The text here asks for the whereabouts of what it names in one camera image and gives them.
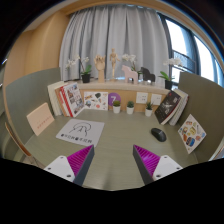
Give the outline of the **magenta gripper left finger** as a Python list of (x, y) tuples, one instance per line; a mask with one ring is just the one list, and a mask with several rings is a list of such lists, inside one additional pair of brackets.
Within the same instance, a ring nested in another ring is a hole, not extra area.
[(82, 186), (93, 157), (94, 146), (90, 145), (68, 157), (60, 155), (44, 170)]

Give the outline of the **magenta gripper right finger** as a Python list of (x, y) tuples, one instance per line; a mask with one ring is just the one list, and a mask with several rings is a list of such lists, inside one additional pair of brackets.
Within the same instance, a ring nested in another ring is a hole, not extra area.
[(158, 156), (140, 146), (133, 146), (133, 157), (145, 185), (182, 169), (168, 155)]

